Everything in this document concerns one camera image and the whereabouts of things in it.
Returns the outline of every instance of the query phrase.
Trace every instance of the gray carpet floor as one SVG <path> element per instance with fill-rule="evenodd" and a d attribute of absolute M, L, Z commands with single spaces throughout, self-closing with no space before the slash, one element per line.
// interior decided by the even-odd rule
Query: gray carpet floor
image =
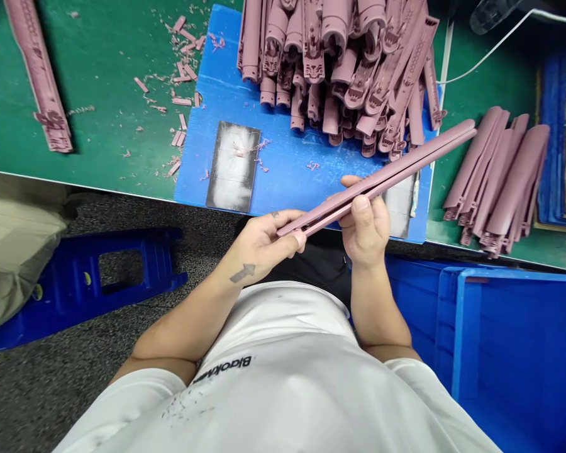
<path fill-rule="evenodd" d="M 49 452 L 127 358 L 135 340 L 182 301 L 216 266 L 233 241 L 240 215 L 148 199 L 96 194 L 79 208 L 68 235 L 173 226 L 185 231 L 175 263 L 189 282 L 72 327 L 0 352 L 0 452 Z M 434 246 L 391 242 L 393 252 L 432 258 Z M 106 280 L 130 271 L 125 259 L 101 262 Z"/>

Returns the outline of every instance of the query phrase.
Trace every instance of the black trousers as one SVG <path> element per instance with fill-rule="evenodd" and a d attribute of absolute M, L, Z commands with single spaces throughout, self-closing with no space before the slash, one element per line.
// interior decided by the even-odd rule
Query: black trousers
<path fill-rule="evenodd" d="M 244 216 L 237 223 L 235 238 L 249 219 L 250 216 Z M 344 250 L 341 233 L 321 230 L 308 238 L 304 253 L 284 259 L 258 283 L 281 280 L 308 283 L 333 294 L 350 310 L 349 265 L 350 259 Z"/>

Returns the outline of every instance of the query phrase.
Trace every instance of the green table surface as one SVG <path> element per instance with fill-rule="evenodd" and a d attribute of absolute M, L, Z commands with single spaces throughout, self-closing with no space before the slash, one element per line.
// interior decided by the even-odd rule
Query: green table surface
<path fill-rule="evenodd" d="M 190 108 L 174 106 L 170 88 L 155 80 L 147 84 L 148 97 L 168 112 L 163 115 L 149 108 L 133 78 L 173 73 L 178 57 L 161 20 L 173 25 L 183 14 L 187 29 L 199 37 L 207 30 L 212 4 L 211 0 L 36 1 L 65 110 L 96 109 L 69 117 L 75 153 L 62 155 L 48 151 L 42 128 L 32 116 L 36 105 L 25 65 L 0 1 L 0 172 L 173 201 L 174 180 L 164 178 L 167 163 L 178 152 L 170 146 L 170 128 L 178 128 L 179 113 L 188 122 Z M 243 0 L 225 4 L 240 9 Z M 71 17 L 73 11 L 79 17 Z M 441 21 L 435 38 L 439 74 L 445 35 L 446 24 Z M 490 46 L 490 40 L 456 26 L 449 78 L 469 69 Z M 197 70 L 201 53 L 195 56 L 191 66 Z M 466 118 L 478 120 L 497 104 L 513 115 L 533 113 L 535 71 L 535 64 L 517 62 L 511 46 L 504 45 L 477 72 L 448 85 L 444 107 L 449 114 L 443 129 Z M 194 88 L 195 83 L 184 83 L 176 94 L 192 97 Z M 136 131 L 139 126 L 143 131 Z M 460 229 L 442 221 L 440 206 L 466 149 L 436 162 L 427 230 L 430 242 L 460 247 Z M 124 158 L 127 150 L 131 157 Z M 566 269 L 566 233 L 533 230 L 531 237 L 514 246 L 512 258 Z"/>

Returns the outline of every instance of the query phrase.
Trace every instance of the arrow tattoo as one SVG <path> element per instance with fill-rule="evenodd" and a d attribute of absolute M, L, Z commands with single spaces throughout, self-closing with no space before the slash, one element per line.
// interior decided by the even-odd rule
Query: arrow tattoo
<path fill-rule="evenodd" d="M 243 278 L 253 275 L 254 270 L 256 269 L 255 264 L 243 264 L 243 269 L 237 272 L 235 275 L 229 278 L 229 280 L 233 283 L 237 283 L 238 281 L 242 280 Z"/>

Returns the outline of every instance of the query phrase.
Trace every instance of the blue plastic crate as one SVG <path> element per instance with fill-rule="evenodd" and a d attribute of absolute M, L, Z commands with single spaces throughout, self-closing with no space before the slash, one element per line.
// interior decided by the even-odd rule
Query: blue plastic crate
<path fill-rule="evenodd" d="M 413 346 L 504 452 L 566 452 L 566 276 L 389 257 Z"/>

